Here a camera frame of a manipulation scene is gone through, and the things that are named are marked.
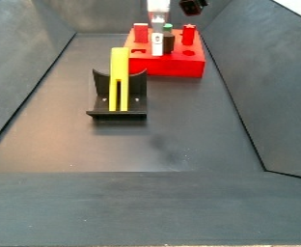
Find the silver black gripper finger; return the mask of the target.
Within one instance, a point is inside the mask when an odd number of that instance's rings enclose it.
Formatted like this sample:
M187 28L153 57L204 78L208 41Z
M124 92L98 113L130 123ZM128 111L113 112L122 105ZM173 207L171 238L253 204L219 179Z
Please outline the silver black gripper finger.
M164 33L163 33L163 22L152 23L152 55L164 55Z

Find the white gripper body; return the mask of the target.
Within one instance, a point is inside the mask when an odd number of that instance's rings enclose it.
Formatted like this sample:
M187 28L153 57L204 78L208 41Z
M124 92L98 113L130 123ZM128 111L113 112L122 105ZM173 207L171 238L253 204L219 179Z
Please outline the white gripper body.
M169 2L171 0L146 0L146 11L152 22L168 20Z

